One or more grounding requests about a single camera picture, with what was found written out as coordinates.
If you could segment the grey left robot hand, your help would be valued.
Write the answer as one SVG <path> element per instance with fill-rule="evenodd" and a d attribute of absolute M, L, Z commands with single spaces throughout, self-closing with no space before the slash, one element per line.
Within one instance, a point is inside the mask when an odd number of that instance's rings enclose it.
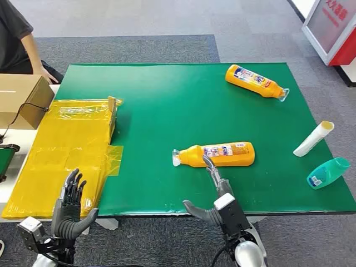
<path fill-rule="evenodd" d="M 81 218 L 81 201 L 86 180 L 81 181 L 79 169 L 70 172 L 64 181 L 56 201 L 51 233 L 65 240 L 75 240 L 94 223 L 99 214 L 98 208 L 91 209 L 85 218 Z"/>

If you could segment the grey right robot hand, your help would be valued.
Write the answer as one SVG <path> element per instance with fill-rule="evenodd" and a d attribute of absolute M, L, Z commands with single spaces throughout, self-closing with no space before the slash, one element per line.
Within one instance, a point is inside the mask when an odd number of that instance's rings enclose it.
<path fill-rule="evenodd" d="M 233 195 L 229 180 L 222 178 L 217 167 L 212 161 L 212 159 L 204 154 L 202 156 L 202 159 L 207 165 L 206 170 L 214 182 L 219 198 L 226 193 Z M 193 217 L 196 217 L 206 223 L 210 223 L 215 226 L 222 226 L 223 224 L 222 217 L 215 207 L 209 210 L 201 209 L 195 207 L 189 200 L 183 200 L 183 204 L 189 214 L 192 215 Z"/>

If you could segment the person's hand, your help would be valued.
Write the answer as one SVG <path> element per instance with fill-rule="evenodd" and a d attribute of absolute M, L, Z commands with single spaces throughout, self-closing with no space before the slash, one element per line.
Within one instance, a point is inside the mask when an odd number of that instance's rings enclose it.
<path fill-rule="evenodd" d="M 57 79 L 56 79 L 53 75 L 50 74 L 44 66 L 41 66 L 40 68 L 38 68 L 36 71 L 37 71 L 38 74 L 43 76 L 50 85 L 57 85 L 57 84 L 59 84 L 59 81 Z"/>

